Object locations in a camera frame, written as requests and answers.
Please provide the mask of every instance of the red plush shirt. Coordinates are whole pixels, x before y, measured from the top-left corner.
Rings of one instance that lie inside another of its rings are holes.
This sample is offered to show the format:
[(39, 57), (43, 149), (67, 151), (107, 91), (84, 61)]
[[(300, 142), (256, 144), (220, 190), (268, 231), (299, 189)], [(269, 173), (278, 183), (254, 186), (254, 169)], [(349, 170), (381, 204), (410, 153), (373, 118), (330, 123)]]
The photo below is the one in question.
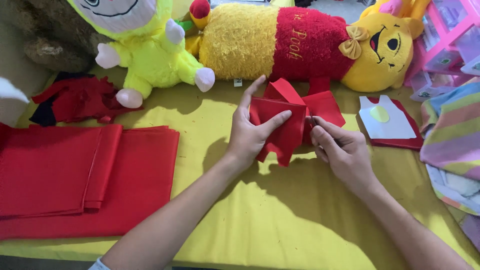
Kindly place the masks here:
[(341, 80), (354, 60), (338, 46), (349, 40), (345, 20), (317, 10), (280, 8), (276, 27), (274, 66), (270, 80)]

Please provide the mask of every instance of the brown plush toy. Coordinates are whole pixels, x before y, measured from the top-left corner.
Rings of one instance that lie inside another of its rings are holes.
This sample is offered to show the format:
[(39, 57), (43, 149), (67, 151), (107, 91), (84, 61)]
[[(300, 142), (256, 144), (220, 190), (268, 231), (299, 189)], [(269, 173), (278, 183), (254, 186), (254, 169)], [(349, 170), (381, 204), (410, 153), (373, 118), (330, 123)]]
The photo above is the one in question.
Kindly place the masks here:
[(98, 44), (110, 41), (66, 0), (0, 0), (0, 19), (25, 34), (30, 59), (54, 71), (88, 70)]

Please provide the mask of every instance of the small red garment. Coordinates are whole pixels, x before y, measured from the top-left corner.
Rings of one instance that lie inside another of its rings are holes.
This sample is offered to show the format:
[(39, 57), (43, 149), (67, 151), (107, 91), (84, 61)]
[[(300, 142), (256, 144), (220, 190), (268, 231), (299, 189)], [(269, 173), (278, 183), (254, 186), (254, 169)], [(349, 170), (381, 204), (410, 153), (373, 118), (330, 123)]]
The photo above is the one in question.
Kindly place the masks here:
[(309, 95), (301, 98), (290, 83), (279, 79), (269, 83), (263, 98), (252, 98), (250, 122), (254, 125), (261, 125), (282, 111), (292, 111), (292, 116), (268, 137), (257, 156), (258, 161), (264, 162), (269, 152), (275, 152), (278, 164), (288, 166), (296, 147), (302, 142), (312, 143), (312, 127), (305, 119), (310, 116), (310, 112), (335, 125), (345, 124), (340, 108), (329, 90), (329, 79), (312, 79), (310, 85)]
[[(2, 220), (0, 239), (124, 235), (170, 200), (179, 136), (168, 127), (123, 131), (100, 209), (81, 215)], [(65, 151), (59, 155), (70, 157)]]
[(66, 79), (53, 83), (43, 93), (32, 97), (36, 104), (57, 95), (52, 110), (57, 122), (80, 122), (88, 118), (98, 123), (113, 123), (119, 114), (143, 108), (125, 108), (117, 101), (117, 90), (108, 77), (98, 80), (96, 77)]
[(82, 213), (89, 189), (108, 180), (122, 126), (0, 130), (0, 218), (19, 218)]
[[(368, 97), (368, 100), (370, 100), (372, 103), (378, 103), (379, 99), (378, 98), (373, 98), (373, 97)], [(393, 104), (397, 106), (407, 117), (408, 122), (410, 123), (410, 126), (412, 127), (413, 131), (415, 132), (415, 135), (417, 137), (412, 138), (412, 139), (370, 139), (370, 143), (372, 146), (377, 146), (377, 147), (396, 147), (396, 148), (405, 148), (405, 149), (410, 149), (414, 151), (420, 152), (421, 147), (423, 146), (423, 137), (420, 134), (420, 130), (417, 126), (417, 123), (415, 120), (408, 114), (407, 110), (403, 107), (402, 103), (396, 99), (391, 99)]]

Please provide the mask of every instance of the yellow bow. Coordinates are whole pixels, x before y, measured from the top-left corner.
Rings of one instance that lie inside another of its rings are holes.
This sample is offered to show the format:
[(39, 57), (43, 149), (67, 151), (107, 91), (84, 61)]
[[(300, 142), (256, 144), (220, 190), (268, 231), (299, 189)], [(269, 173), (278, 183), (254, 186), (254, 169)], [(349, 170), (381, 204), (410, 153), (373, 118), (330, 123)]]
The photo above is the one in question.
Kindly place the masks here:
[(369, 35), (365, 28), (358, 26), (347, 26), (348, 36), (351, 38), (338, 46), (343, 55), (350, 59), (357, 59), (361, 54), (359, 41), (366, 40)]

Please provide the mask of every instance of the striped towel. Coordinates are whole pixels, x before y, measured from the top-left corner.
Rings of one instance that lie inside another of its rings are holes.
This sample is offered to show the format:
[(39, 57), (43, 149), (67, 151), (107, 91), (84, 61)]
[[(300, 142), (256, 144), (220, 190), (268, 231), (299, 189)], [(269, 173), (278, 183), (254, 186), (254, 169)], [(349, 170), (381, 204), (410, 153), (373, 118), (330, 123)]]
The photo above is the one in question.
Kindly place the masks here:
[(420, 160), (480, 180), (480, 83), (460, 86), (422, 104), (422, 132), (429, 132)]

